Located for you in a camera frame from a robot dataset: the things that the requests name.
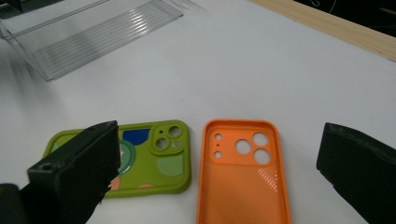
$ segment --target orange phone case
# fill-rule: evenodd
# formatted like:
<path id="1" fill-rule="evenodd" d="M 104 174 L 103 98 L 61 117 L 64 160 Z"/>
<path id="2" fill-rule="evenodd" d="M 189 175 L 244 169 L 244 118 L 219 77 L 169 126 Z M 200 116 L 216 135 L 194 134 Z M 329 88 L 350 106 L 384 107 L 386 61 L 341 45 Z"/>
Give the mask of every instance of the orange phone case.
<path id="1" fill-rule="evenodd" d="M 204 129 L 197 224 L 289 224 L 276 127 L 215 119 Z"/>

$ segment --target white tabletop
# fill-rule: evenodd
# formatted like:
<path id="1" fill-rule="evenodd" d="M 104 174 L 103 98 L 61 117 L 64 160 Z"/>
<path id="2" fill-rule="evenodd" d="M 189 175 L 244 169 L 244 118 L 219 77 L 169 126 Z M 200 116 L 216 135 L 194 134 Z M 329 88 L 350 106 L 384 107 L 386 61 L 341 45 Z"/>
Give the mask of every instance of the white tabletop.
<path id="1" fill-rule="evenodd" d="M 246 0 L 188 2 L 179 20 L 54 82 L 0 41 L 0 183 L 25 186 L 61 130 L 181 119 L 189 189 L 104 200 L 89 223 L 194 223 L 205 124 L 265 119 L 280 133 L 293 223 L 365 223 L 316 169 L 320 139 L 329 121 L 396 147 L 395 87 L 395 62 Z"/>

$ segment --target clear plastic container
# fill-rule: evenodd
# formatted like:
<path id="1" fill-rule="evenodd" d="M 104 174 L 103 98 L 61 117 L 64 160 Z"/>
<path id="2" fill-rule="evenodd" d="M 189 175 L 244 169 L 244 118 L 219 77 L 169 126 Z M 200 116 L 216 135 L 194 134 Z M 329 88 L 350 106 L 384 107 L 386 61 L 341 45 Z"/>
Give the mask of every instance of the clear plastic container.
<path id="1" fill-rule="evenodd" d="M 182 0 L 63 0 L 5 20 L 0 36 L 54 80 L 183 15 Z"/>

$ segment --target green phone case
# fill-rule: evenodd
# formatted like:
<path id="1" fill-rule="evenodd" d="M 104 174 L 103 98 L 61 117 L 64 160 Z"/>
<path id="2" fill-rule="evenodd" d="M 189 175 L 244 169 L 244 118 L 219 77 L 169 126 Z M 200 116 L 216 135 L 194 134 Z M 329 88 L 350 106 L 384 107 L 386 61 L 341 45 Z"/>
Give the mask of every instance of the green phone case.
<path id="1" fill-rule="evenodd" d="M 49 141 L 44 156 L 82 130 L 63 131 Z M 120 125 L 119 176 L 107 198 L 180 193 L 191 182 L 190 135 L 180 120 Z"/>

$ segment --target phone case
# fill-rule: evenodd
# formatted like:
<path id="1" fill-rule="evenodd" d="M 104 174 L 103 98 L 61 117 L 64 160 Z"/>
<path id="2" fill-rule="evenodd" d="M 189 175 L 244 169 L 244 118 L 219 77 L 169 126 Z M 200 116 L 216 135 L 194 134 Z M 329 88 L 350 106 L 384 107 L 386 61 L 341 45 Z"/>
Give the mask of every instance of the phone case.
<path id="1" fill-rule="evenodd" d="M 196 223 L 291 223 L 273 124 L 234 119 L 206 124 Z"/>
<path id="2" fill-rule="evenodd" d="M 82 130 L 63 131 L 44 157 Z M 121 166 L 107 198 L 180 193 L 191 182 L 190 135 L 185 123 L 167 120 L 119 126 Z"/>

